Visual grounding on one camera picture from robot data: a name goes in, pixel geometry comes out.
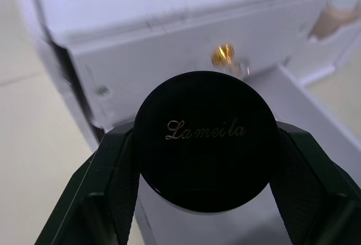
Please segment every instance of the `tile floor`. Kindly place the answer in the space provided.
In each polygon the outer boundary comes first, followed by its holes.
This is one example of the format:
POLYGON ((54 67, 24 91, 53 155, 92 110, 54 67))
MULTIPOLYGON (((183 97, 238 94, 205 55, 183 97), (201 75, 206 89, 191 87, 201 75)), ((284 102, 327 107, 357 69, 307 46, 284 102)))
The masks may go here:
MULTIPOLYGON (((360 63, 361 51, 310 90, 361 139, 360 63)), ((90 149, 39 61, 15 0, 0 0, 0 101, 0 244, 33 244, 90 149)), ((136 224, 129 244, 143 244, 136 224)))

